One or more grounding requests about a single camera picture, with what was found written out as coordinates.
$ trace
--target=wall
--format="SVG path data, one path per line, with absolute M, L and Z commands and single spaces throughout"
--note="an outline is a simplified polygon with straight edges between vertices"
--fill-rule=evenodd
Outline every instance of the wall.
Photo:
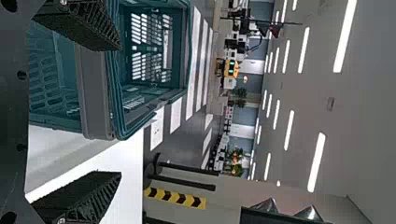
M 249 7 L 251 8 L 251 15 L 256 20 L 269 21 L 273 14 L 273 3 L 262 2 L 262 1 L 250 1 Z
M 259 108 L 245 107 L 239 108 L 236 106 L 233 110 L 233 123 L 256 126 L 256 118 L 259 115 Z
M 233 137 L 230 136 L 230 148 L 231 150 L 234 149 L 234 146 L 237 145 L 238 147 L 241 147 L 244 149 L 245 153 L 251 153 L 251 150 L 253 149 L 253 144 L 254 140 L 253 139 L 246 139 L 246 138 L 238 138 L 238 137 Z
M 244 76 L 247 76 L 248 78 L 247 83 L 244 83 Z M 239 77 L 240 78 L 236 80 L 236 89 L 245 88 L 247 89 L 247 92 L 257 94 L 262 93 L 262 80 L 264 78 L 263 75 L 240 73 Z
M 238 224 L 241 206 L 249 207 L 268 198 L 276 199 L 279 211 L 294 215 L 314 204 L 322 217 L 334 224 L 370 224 L 359 210 L 347 199 L 332 195 L 310 194 L 299 189 L 276 187 L 270 183 L 246 181 L 241 178 L 188 174 L 164 169 L 163 175 L 177 176 L 186 180 L 214 183 L 216 192 L 153 181 L 155 188 L 174 190 L 207 198 L 206 210 L 196 210 L 152 199 L 144 199 L 148 216 L 177 224 Z
M 250 38 L 249 39 L 249 47 L 254 48 L 260 44 L 260 39 L 259 38 Z M 253 60 L 265 60 L 265 55 L 268 50 L 268 40 L 263 39 L 262 43 L 260 44 L 259 48 L 256 49 L 255 51 L 249 53 L 247 56 L 247 59 L 253 59 Z

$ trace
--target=fluorescent light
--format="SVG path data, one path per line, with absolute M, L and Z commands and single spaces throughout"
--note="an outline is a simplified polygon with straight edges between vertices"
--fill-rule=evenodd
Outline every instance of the fluorescent light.
M 291 128 L 293 127 L 293 121 L 294 121 L 294 110 L 291 110 L 289 114 L 288 129 L 286 130 L 285 146 L 284 146 L 285 151 L 287 151 L 289 148 L 290 134 L 291 134 Z
M 270 54 L 270 62 L 269 62 L 269 64 L 268 64 L 268 73 L 271 72 L 271 68 L 272 68 L 272 58 L 273 58 L 273 57 L 274 57 L 274 53 L 271 52 L 271 54 Z
M 259 134 L 257 135 L 257 145 L 260 144 L 260 139 L 262 138 L 262 126 L 260 125 Z
M 257 134 L 257 129 L 259 128 L 259 118 L 256 120 L 256 129 L 254 130 L 254 133 Z
M 310 30 L 310 28 L 306 27 L 305 32 L 304 32 L 303 47 L 301 48 L 300 63 L 298 65 L 298 73 L 300 73 L 300 74 L 303 72 L 305 53 L 306 53 L 306 45 L 308 44 L 308 38 L 309 38 L 309 30 Z
M 315 149 L 314 161 L 312 162 L 311 174 L 309 175 L 308 191 L 313 193 L 315 191 L 315 185 L 317 184 L 318 171 L 323 155 L 323 148 L 326 142 L 326 135 L 319 133 L 317 148 Z
M 254 150 L 251 152 L 251 156 L 250 156 L 250 166 L 253 164 L 253 160 L 254 160 Z
M 280 101 L 276 101 L 276 111 L 275 111 L 275 117 L 274 117 L 274 130 L 276 130 L 276 125 L 277 125 L 277 117 L 279 115 L 279 108 L 280 108 Z
M 267 73 L 268 68 L 268 54 L 265 56 L 264 74 Z
M 343 68 L 344 59 L 347 52 L 347 43 L 349 40 L 357 3 L 358 0 L 348 0 L 346 5 L 346 16 L 344 17 L 343 29 L 341 31 L 340 42 L 338 43 L 338 50 L 335 56 L 333 68 L 334 73 L 340 73 Z
M 251 180 L 254 180 L 255 172 L 256 172 L 256 162 L 253 163 L 253 168 L 251 168 Z
M 274 64 L 274 74 L 277 71 L 277 60 L 279 59 L 279 48 L 276 49 L 275 64 Z
M 262 99 L 262 110 L 265 110 L 265 103 L 267 103 L 267 91 L 264 92 L 264 98 Z
M 298 0 L 293 1 L 293 11 L 295 11 L 297 9 L 297 2 L 298 2 Z
M 286 42 L 285 59 L 283 61 L 283 68 L 282 68 L 283 74 L 286 73 L 286 68 L 288 67 L 289 51 L 290 51 L 290 40 Z
M 283 11 L 282 11 L 282 22 L 285 21 L 285 17 L 286 17 L 286 9 L 288 8 L 288 0 L 285 0 L 285 2 L 283 2 Z
M 270 94 L 270 98 L 268 98 L 267 118 L 270 117 L 270 113 L 271 113 L 271 103 L 272 103 L 272 94 Z
M 271 164 L 271 152 L 268 153 L 268 156 L 267 156 L 267 164 L 265 165 L 264 180 L 268 179 L 268 172 L 270 171 L 270 164 Z
M 277 23 L 278 21 L 279 21 L 279 11 L 276 12 L 275 23 Z

